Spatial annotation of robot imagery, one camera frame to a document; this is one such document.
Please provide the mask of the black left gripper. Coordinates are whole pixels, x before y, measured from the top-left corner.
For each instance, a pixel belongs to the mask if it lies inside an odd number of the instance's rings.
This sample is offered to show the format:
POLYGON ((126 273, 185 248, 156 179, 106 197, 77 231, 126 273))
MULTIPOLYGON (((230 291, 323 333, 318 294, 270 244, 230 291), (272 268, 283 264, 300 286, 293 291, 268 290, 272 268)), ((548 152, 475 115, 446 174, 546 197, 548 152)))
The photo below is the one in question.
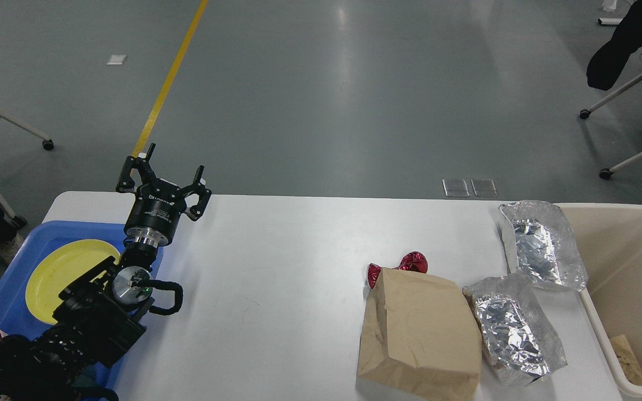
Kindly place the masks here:
POLYGON ((204 165, 200 165, 193 182, 178 190, 160 189, 159 180, 150 165, 156 148, 151 143, 141 157, 127 157, 115 185, 115 192, 135 194, 135 201, 123 231, 132 241, 151 244, 156 248, 173 242, 183 213, 191 221, 198 221, 211 200, 212 190, 203 182, 204 165), (187 206, 186 198, 196 195, 198 200, 187 206))

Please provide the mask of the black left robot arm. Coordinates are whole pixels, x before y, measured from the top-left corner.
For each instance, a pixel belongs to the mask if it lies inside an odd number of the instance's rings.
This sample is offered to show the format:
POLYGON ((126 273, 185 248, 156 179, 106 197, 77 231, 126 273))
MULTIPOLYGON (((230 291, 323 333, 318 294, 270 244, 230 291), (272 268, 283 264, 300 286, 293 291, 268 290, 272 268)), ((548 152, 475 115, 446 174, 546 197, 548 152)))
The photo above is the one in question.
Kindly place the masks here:
POLYGON ((160 248, 173 242, 181 215, 202 217, 212 192, 198 167, 193 182, 178 186, 158 178, 150 166, 155 149, 127 157, 115 190, 133 193, 124 251, 82 272, 58 294, 55 324, 36 339, 0 339, 0 397, 13 400, 117 400, 106 387, 77 387, 90 365, 112 368, 143 336, 146 313, 169 316, 183 305, 183 288, 152 278, 160 248))

